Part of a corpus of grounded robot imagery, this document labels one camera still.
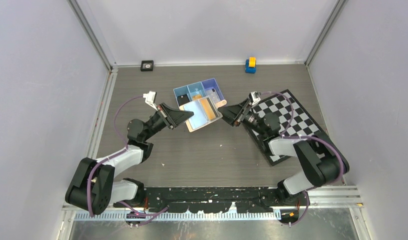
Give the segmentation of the small black square box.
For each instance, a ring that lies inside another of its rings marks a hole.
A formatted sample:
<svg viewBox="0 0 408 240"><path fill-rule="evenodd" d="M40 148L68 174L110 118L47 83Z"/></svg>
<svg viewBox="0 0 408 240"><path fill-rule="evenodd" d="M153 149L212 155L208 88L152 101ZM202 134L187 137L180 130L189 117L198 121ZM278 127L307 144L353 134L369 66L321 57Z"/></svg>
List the small black square box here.
<svg viewBox="0 0 408 240"><path fill-rule="evenodd" d="M154 68L153 60L143 60L141 61L140 71L142 72L152 72Z"/></svg>

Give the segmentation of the black item in tray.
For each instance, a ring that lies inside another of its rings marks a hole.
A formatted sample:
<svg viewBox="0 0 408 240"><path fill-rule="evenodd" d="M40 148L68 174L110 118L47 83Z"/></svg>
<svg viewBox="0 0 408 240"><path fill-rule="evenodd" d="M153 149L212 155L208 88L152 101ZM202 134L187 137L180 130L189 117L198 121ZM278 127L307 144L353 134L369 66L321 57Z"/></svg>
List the black item in tray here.
<svg viewBox="0 0 408 240"><path fill-rule="evenodd" d="M177 96L178 106L185 105L190 102L190 99L187 94Z"/></svg>

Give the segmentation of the beige leather card holder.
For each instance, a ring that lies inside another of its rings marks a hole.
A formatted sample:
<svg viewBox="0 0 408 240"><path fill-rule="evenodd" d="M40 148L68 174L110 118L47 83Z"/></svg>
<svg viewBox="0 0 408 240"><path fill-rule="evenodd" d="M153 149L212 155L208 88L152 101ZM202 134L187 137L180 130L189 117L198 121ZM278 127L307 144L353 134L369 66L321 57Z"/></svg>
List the beige leather card holder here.
<svg viewBox="0 0 408 240"><path fill-rule="evenodd" d="M213 105L214 105L214 108L215 108L215 111L216 111L216 114L217 114L217 118L214 119L213 121L209 121L207 119L207 117L205 115L205 112L204 112L201 104L199 103L199 99L190 101L187 104L179 106L180 110L194 112L194 115L191 118L189 118L188 120L185 121L187 129L188 129L188 131L190 133L194 132L194 131L197 131L197 130L199 130L199 129L201 129L201 128L203 128L203 127L205 127L205 126L207 126L207 125L209 125L209 124L211 124L211 123L213 123L213 122L215 122L215 121L222 118L222 114L218 111L218 108L220 108L220 107L217 107L217 105L215 103L213 103Z"/></svg>

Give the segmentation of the black and white chessboard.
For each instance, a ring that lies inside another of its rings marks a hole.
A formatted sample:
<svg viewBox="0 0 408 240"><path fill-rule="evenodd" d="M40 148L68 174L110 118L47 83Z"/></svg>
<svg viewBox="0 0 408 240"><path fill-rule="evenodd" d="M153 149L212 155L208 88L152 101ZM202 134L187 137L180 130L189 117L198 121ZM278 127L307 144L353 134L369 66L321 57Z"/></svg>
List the black and white chessboard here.
<svg viewBox="0 0 408 240"><path fill-rule="evenodd" d="M309 114L303 105L288 89L280 95L272 94L261 100L253 108L253 112L263 118L268 113L279 116L281 131L287 127L286 136L312 136L317 132L323 132L323 128Z"/></svg>

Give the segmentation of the blue and yellow toy block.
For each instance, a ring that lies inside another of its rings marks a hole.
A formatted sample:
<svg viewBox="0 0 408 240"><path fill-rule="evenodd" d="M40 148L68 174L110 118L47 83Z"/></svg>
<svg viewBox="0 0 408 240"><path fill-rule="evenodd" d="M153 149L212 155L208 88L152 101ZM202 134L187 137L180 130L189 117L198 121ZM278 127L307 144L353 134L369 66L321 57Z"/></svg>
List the blue and yellow toy block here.
<svg viewBox="0 0 408 240"><path fill-rule="evenodd" d="M256 72L256 57L249 57L245 62L245 72L254 74Z"/></svg>

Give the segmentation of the clear item in tray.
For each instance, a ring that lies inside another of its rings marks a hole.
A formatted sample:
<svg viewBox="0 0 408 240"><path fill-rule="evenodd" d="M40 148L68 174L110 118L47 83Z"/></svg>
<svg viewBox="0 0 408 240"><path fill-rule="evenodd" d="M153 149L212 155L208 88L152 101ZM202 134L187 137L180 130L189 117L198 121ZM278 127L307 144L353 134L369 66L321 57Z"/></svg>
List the clear item in tray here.
<svg viewBox="0 0 408 240"><path fill-rule="evenodd" d="M214 103L220 102L220 97L214 88L207 88L205 92Z"/></svg>

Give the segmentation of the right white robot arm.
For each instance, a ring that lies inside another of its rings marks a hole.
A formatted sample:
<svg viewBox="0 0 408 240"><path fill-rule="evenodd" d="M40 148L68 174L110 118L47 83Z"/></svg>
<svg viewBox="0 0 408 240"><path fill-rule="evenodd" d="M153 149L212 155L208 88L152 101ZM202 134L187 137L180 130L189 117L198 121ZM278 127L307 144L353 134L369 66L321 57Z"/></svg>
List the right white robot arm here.
<svg viewBox="0 0 408 240"><path fill-rule="evenodd" d="M298 158L301 171L280 181L275 189L283 205L292 204L301 192L341 179L349 171L346 158L321 131L310 136L285 135L279 116L274 112L260 116L252 110L250 99L218 110L229 125L243 124L256 132L266 154Z"/></svg>

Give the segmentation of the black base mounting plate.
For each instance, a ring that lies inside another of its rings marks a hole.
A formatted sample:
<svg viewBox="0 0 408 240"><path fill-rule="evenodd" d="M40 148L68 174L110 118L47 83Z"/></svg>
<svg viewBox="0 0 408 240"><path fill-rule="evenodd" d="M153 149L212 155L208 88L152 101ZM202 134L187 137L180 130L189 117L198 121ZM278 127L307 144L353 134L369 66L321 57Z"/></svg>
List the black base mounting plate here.
<svg viewBox="0 0 408 240"><path fill-rule="evenodd" d="M233 207L238 213L268 213L273 207L304 209L304 194L284 198L276 188L254 187L148 187L140 189L132 200L123 200L133 207L157 213L226 213Z"/></svg>

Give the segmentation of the blue three-compartment organizer tray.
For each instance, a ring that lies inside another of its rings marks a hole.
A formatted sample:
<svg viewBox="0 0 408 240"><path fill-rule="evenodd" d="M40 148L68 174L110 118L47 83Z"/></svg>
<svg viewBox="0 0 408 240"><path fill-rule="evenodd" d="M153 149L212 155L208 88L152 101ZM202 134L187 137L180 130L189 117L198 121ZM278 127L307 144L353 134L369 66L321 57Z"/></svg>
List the blue three-compartment organizer tray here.
<svg viewBox="0 0 408 240"><path fill-rule="evenodd" d="M203 81L191 83L188 85L184 85L181 87L177 87L173 89L173 92L174 92L176 102L177 102L177 96L184 95L184 94L187 94L190 101L192 101L192 96L197 95L197 94L200 94L202 97L208 97L205 92L205 90L208 88L214 88L217 91L220 97L220 102L215 103L215 104L217 105L218 108L227 105L227 100L223 96L221 89L215 78L210 78L207 80L203 80Z"/></svg>

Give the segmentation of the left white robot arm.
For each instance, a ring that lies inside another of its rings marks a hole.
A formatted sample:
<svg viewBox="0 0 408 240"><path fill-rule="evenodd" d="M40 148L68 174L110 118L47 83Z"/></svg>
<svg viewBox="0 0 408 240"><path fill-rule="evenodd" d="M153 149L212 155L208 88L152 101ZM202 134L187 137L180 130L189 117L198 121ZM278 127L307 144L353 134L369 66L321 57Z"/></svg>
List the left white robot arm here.
<svg viewBox="0 0 408 240"><path fill-rule="evenodd" d="M164 128L173 129L194 115L192 111L174 109L161 103L147 121L133 119L127 125L127 144L112 155L92 159L83 158L65 194L68 204L101 214L109 205L139 207L145 202L144 184L132 178L114 181L115 177L132 166L146 161L153 149L148 142Z"/></svg>

